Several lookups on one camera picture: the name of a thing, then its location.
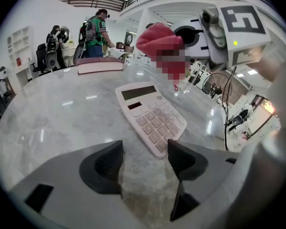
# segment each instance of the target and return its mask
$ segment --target backpack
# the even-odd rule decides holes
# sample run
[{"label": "backpack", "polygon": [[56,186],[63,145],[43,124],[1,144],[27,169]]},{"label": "backpack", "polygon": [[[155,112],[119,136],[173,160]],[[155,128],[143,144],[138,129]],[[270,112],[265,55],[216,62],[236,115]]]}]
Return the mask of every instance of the backpack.
[{"label": "backpack", "polygon": [[95,18],[97,18],[97,16],[91,17],[86,23],[86,28],[84,32],[85,42],[90,42],[94,40],[97,40],[98,42],[101,41],[100,36],[96,33],[96,24],[93,22]]},{"label": "backpack", "polygon": [[60,31],[57,31],[55,35],[51,34],[51,32],[49,33],[50,36],[46,42],[47,52],[54,52],[58,49],[59,43],[57,36],[59,33]]},{"label": "backpack", "polygon": [[239,116],[244,119],[248,115],[248,110],[244,109],[242,112],[239,113]]}]

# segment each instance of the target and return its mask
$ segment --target white cabinet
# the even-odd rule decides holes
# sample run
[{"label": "white cabinet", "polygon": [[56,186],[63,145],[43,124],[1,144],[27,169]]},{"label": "white cabinet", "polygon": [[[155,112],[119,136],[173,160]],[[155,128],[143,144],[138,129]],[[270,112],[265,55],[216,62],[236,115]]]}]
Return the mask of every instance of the white cabinet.
[{"label": "white cabinet", "polygon": [[17,94],[30,79],[38,77],[38,74],[33,72],[34,68],[31,65],[35,63],[35,67],[37,67],[32,27],[26,26],[15,31],[7,38],[7,44],[11,65],[8,70],[8,77],[14,92]]}]

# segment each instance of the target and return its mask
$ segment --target pink towel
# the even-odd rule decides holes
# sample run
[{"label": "pink towel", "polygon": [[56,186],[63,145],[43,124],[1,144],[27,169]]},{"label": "pink towel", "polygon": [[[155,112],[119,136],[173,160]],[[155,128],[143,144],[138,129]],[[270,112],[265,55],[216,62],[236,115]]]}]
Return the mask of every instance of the pink towel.
[{"label": "pink towel", "polygon": [[140,35],[136,47],[156,61],[157,68],[162,68],[162,73],[168,74],[174,84],[184,78],[190,63],[185,61],[182,38],[169,27],[161,23],[152,25]]}]

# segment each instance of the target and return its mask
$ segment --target ceiling light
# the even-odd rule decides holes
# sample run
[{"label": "ceiling light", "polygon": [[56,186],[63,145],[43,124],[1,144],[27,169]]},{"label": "ceiling light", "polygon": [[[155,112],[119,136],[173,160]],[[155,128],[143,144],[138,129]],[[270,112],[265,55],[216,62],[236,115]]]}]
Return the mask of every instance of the ceiling light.
[{"label": "ceiling light", "polygon": [[65,106],[65,105],[68,105],[68,104],[72,104],[72,103],[73,103],[73,101],[72,102],[67,102],[67,103],[62,104],[62,106]]},{"label": "ceiling light", "polygon": [[257,74],[255,70],[248,71],[248,74]]},{"label": "ceiling light", "polygon": [[207,130],[206,130],[206,132],[207,132],[208,134],[211,134],[211,128],[212,128],[212,121],[209,121],[208,128],[207,128]]},{"label": "ceiling light", "polygon": [[94,96],[86,97],[86,99],[91,99],[91,98],[95,98],[95,97],[97,97],[97,96],[94,95]]},{"label": "ceiling light", "polygon": [[44,130],[44,129],[41,130],[40,142],[43,142],[43,130]]}]

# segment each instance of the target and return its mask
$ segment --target desk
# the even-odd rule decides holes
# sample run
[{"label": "desk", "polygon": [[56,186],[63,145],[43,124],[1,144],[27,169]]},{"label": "desk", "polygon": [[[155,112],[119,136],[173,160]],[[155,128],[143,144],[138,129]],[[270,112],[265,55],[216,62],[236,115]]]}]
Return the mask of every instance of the desk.
[{"label": "desk", "polygon": [[[180,141],[224,150],[220,107],[187,83],[174,91],[156,68],[125,66],[123,71],[78,75],[55,71],[29,82],[12,100],[0,121],[0,183],[10,190],[50,158],[91,145],[123,140],[125,157],[119,180],[123,200],[151,225],[169,225],[178,180],[167,157],[158,160],[137,135],[119,106],[115,89],[152,81],[187,120]],[[209,135],[222,130],[222,139]]]},{"label": "desk", "polygon": [[125,62],[125,58],[131,54],[130,52],[125,52],[124,49],[116,49],[116,48],[112,48],[112,49],[108,49],[110,50],[110,57],[114,57],[119,59],[120,57],[122,57],[123,62]]},{"label": "desk", "polygon": [[66,46],[65,49],[61,49],[62,51],[62,58],[65,61],[66,67],[70,67],[73,65],[73,56],[75,53],[75,47],[74,45]]}]

